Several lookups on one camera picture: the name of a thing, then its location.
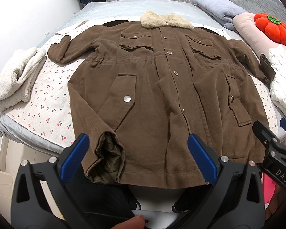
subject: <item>bed sheet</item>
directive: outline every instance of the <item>bed sheet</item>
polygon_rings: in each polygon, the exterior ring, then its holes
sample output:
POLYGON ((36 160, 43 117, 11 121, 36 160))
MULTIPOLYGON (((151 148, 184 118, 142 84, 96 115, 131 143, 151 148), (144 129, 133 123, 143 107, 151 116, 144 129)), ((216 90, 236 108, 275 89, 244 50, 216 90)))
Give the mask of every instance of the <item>bed sheet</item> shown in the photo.
MULTIPOLYGON (((109 17, 111 18, 110 20, 119 19, 116 17, 121 17, 121 16, 138 17, 148 9, 153 10, 156 13, 165 15, 174 12, 176 14, 183 16, 190 22, 195 22, 215 27, 221 30, 225 30, 225 32, 231 38, 242 40, 237 33, 225 29, 214 19, 208 16, 205 12, 203 12, 199 8, 189 3, 182 3, 169 0, 123 0, 123 1, 108 2, 108 3, 88 4, 83 10, 76 13, 63 25, 59 26, 56 30, 54 30, 47 38, 45 38, 39 44, 39 47, 43 46, 49 39, 53 38, 56 32, 68 33, 68 29, 72 30, 73 27, 78 26, 84 20, 97 19, 100 20, 99 22, 101 24, 102 21, 106 22, 109 17)), ((273 104, 271 105, 274 108, 275 112, 274 117, 277 119, 277 121, 279 121, 282 117, 282 113, 278 109, 276 109, 273 104)), ((278 129, 277 136, 281 140, 284 140, 286 137, 286 133, 280 127, 278 127, 277 129, 278 129)), ((46 140, 45 138, 31 132, 24 126, 20 125, 19 123, 11 119, 5 113, 1 112, 0 112, 0 134, 5 135, 9 139, 12 139, 16 142, 28 145, 36 150, 50 153, 53 155, 60 153, 64 149, 60 144, 55 144, 52 141, 46 140)))

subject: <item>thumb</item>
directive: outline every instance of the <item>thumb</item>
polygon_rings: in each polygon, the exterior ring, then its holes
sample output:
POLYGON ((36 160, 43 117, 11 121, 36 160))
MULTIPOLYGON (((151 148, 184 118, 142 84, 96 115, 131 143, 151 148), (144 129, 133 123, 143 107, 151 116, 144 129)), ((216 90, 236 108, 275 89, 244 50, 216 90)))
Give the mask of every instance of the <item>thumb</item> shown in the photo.
POLYGON ((132 217, 120 224, 115 225, 111 229, 143 229, 145 226, 145 220, 142 215, 132 217))

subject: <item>pumpkin plush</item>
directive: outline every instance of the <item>pumpkin plush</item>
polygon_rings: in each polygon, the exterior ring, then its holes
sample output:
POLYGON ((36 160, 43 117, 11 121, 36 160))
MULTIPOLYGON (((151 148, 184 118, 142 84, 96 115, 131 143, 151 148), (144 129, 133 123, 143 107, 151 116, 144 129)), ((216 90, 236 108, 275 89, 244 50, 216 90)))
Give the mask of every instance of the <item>pumpkin plush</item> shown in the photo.
POLYGON ((286 45, 286 25, 277 18, 266 13, 258 13, 254 16, 256 27, 274 42, 286 45))

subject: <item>wall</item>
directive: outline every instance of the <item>wall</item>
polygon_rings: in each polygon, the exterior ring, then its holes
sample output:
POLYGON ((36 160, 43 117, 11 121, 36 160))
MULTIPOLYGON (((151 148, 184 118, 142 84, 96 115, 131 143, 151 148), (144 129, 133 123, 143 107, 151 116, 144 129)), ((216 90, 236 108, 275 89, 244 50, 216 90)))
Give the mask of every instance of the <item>wall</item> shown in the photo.
POLYGON ((15 50, 36 46, 79 10, 78 0, 0 0, 0 72, 15 50))

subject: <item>beige fur collar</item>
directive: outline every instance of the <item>beige fur collar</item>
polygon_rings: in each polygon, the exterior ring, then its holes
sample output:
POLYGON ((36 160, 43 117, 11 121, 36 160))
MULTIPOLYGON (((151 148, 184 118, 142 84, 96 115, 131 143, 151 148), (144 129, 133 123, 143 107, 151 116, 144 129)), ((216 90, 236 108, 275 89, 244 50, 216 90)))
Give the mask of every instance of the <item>beige fur collar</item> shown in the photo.
POLYGON ((151 10, 147 10, 140 17, 141 25, 145 28, 156 28, 165 25, 172 27, 182 27, 186 29, 193 29, 193 25, 180 15, 171 13, 169 15, 159 15, 151 10))

